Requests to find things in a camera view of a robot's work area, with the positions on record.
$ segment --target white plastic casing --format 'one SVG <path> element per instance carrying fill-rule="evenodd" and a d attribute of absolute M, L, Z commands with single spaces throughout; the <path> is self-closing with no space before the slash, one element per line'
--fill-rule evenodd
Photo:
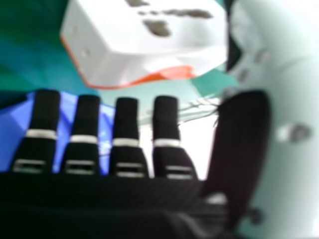
<path fill-rule="evenodd" d="M 166 36 L 145 22 L 164 24 Z M 61 39 L 87 86 L 112 89 L 159 80 L 148 76 L 163 69 L 173 71 L 162 79 L 208 72 L 226 61 L 226 31 L 212 0 L 70 0 Z"/>

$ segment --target teal surface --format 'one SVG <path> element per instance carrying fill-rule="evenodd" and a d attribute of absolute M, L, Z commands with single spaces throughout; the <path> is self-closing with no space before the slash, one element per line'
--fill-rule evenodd
<path fill-rule="evenodd" d="M 213 70 L 189 81 L 163 81 L 129 90 L 98 92 L 87 88 L 59 40 L 66 5 L 67 0 L 0 2 L 0 106 L 25 92 L 40 88 L 76 95 L 101 95 L 104 102 L 111 104 L 114 96 L 119 97 L 127 91 L 133 97 L 149 101 L 149 97 L 165 94 L 167 88 L 174 87 L 177 89 L 176 96 L 183 101 L 216 94 L 235 84 L 234 79 Z M 152 94 L 144 99 L 143 91 Z"/>

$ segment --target orange curved design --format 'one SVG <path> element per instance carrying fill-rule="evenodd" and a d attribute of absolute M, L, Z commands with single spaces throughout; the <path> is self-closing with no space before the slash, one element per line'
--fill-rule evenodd
<path fill-rule="evenodd" d="M 62 44 L 64 45 L 67 53 L 69 54 L 69 56 L 71 57 L 73 63 L 75 64 L 77 69 L 80 69 L 79 64 L 76 61 L 76 58 L 74 57 L 74 55 L 72 54 L 71 50 L 68 47 L 68 44 L 66 43 L 65 39 L 60 36 Z M 80 72 L 80 76 L 83 79 L 83 82 L 85 83 L 85 85 L 89 88 L 95 88 L 95 89 L 99 89 L 99 90 L 118 90 L 121 88 L 126 88 L 126 87 L 130 87 L 130 86 L 135 86 L 135 85 L 140 85 L 143 83 L 148 83 L 148 82 L 154 82 L 154 81 L 162 81 L 162 80 L 177 80 L 177 79 L 190 79 L 190 78 L 195 78 L 196 76 L 192 73 L 193 68 L 191 66 L 176 66 L 176 67 L 170 67 L 170 68 L 166 68 L 163 70 L 160 70 L 158 72 L 149 74 L 145 77 L 142 77 L 138 80 L 135 80 L 133 82 L 130 82 L 128 84 L 124 84 L 124 85 L 120 85 L 120 86 L 95 86 L 93 84 L 90 84 L 86 77 Z"/>

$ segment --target white robotic body part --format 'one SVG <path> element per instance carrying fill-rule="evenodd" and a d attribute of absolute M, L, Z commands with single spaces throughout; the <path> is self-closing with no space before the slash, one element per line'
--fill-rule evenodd
<path fill-rule="evenodd" d="M 272 110 L 266 162 L 250 204 L 262 212 L 264 220 L 258 225 L 248 218 L 242 221 L 238 231 L 247 238 L 319 237 L 319 109 L 316 106 L 319 102 L 319 54 L 314 46 L 319 37 L 317 28 L 313 31 L 304 28 L 309 38 L 300 30 L 296 33 L 293 25 L 296 20 L 286 19 L 296 11 L 289 3 L 292 1 L 240 0 L 232 11 L 236 15 L 236 10 L 242 6 L 258 29 L 254 34 L 259 33 L 259 36 L 252 38 L 260 42 L 255 42 L 248 52 L 243 47 L 243 56 L 231 73 L 242 79 L 242 91 L 265 91 Z M 280 9 L 283 12 L 273 9 L 279 4 L 284 4 Z M 308 21 L 306 18 L 304 12 L 298 20 L 304 23 Z M 244 34 L 233 31 L 233 36 L 239 40 L 239 45 L 245 46 Z M 292 125 L 301 125 L 306 133 L 302 132 L 302 137 L 295 136 Z"/>
<path fill-rule="evenodd" d="M 147 3 L 132 7 L 127 0 L 69 1 L 61 38 L 87 86 L 120 88 L 150 81 L 148 76 L 177 66 L 192 68 L 199 76 L 226 61 L 227 21 L 218 3 Z M 169 35 L 158 36 L 163 32 L 153 29 L 154 24 L 160 29 L 167 27 Z M 163 79 L 194 77 L 184 74 L 185 69 L 176 69 L 180 76 L 171 71 L 172 75 Z"/>

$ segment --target blue fabric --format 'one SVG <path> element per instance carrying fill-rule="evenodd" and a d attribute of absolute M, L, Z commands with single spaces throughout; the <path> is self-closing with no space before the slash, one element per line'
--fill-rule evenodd
<path fill-rule="evenodd" d="M 76 111 L 77 96 L 61 92 L 60 118 L 57 129 L 57 150 L 53 164 L 53 172 L 60 170 L 64 148 L 69 141 Z M 21 139 L 28 129 L 32 114 L 34 92 L 27 95 L 27 100 L 14 106 L 0 110 L 0 172 L 8 171 Z M 99 151 L 102 175 L 109 171 L 109 152 L 112 147 L 112 128 L 115 109 L 101 105 L 99 115 Z"/>

